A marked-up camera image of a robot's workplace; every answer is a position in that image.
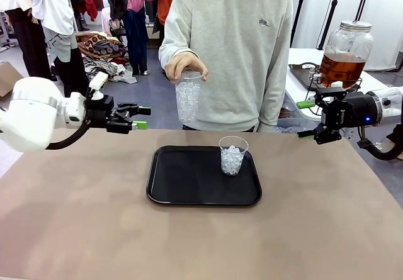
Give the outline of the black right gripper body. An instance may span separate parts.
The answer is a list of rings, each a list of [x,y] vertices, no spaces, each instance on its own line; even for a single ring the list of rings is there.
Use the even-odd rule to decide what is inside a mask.
[[[332,129],[374,125],[379,118],[374,97],[362,92],[335,99],[322,109],[322,124]]]

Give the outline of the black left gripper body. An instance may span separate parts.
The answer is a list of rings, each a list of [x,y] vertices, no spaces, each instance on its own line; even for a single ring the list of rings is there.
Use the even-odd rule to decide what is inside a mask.
[[[105,129],[109,133],[128,134],[127,112],[115,107],[113,96],[86,101],[86,120],[90,128]]]

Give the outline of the tall clear cup with ice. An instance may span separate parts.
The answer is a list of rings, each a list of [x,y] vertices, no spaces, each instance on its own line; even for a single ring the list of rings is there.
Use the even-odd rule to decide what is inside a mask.
[[[186,70],[175,85],[178,118],[184,124],[196,119],[202,82],[199,72]]]

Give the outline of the short clear cup with ice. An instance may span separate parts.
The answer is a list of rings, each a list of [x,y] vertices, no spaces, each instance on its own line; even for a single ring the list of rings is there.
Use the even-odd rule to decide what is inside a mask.
[[[227,136],[220,139],[219,148],[222,172],[228,176],[236,176],[249,149],[248,142],[241,137]]]

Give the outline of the person's right forearm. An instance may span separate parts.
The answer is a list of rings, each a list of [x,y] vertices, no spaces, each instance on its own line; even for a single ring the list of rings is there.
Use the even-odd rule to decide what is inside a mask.
[[[162,45],[159,48],[159,61],[163,70],[166,69],[167,64],[179,53],[193,53],[198,57],[198,55],[188,47],[180,47],[174,43],[171,43],[170,39],[164,39]]]

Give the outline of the person's left forearm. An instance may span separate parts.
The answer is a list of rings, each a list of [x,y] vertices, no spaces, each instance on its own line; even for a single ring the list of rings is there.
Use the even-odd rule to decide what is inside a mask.
[[[285,96],[287,70],[272,70],[267,77],[257,132],[271,133],[277,124]]]

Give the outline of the glass drink dispenser with tea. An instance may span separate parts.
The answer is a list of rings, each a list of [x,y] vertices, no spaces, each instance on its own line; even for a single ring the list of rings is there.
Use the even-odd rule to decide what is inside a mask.
[[[319,69],[323,86],[340,81],[348,89],[358,82],[372,50],[371,30],[369,23],[344,20],[330,34]]]

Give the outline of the person's right hand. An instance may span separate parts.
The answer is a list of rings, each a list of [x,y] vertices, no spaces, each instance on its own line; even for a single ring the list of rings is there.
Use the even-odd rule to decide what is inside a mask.
[[[173,84],[177,84],[185,69],[199,72],[201,74],[201,80],[204,82],[207,81],[207,68],[204,63],[191,52],[181,52],[175,55],[165,66],[166,76]]]

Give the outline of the light mixed clothes pile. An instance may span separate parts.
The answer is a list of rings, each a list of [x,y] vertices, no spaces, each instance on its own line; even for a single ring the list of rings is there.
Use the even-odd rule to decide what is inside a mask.
[[[132,69],[122,64],[107,62],[104,60],[91,59],[84,57],[84,69],[89,80],[93,79],[99,72],[108,75],[111,82],[124,82],[127,84],[137,83],[137,78],[132,75]]]

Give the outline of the clear plastic box of ice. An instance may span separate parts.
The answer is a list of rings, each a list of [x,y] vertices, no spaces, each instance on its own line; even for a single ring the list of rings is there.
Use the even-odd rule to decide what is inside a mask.
[[[298,132],[312,130],[315,127],[316,127],[315,123],[280,124],[275,126],[274,132],[282,134],[297,134]]]

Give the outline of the dark blue hanging garment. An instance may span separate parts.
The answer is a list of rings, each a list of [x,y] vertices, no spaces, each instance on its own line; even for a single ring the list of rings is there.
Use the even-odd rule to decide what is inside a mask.
[[[137,12],[128,10],[123,18],[123,25],[132,72],[135,76],[144,75],[147,72],[147,42],[149,41],[145,24],[145,8]]]

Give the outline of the brown cardboard box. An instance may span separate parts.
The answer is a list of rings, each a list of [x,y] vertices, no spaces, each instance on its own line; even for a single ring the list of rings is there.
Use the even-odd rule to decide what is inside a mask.
[[[15,83],[22,78],[9,62],[0,62],[0,98],[12,91]]]

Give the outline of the person in light grey sweatshirt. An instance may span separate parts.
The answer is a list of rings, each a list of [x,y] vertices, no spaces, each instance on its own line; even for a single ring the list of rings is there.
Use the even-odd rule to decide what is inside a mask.
[[[173,0],[164,39],[208,70],[186,130],[257,132],[267,77],[288,67],[293,0]]]

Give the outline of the bystander in black trousers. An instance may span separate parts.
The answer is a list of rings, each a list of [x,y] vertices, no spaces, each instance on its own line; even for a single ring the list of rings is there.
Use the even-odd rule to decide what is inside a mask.
[[[42,24],[33,16],[32,7],[33,0],[0,0],[0,11],[13,27],[28,74],[51,79]]]

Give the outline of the bystander in grey shorts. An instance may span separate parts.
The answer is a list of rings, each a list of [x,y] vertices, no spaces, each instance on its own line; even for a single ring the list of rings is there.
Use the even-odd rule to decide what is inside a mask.
[[[54,67],[64,86],[64,94],[86,95],[89,80],[77,45],[74,11],[70,0],[32,0],[32,15],[41,21]]]

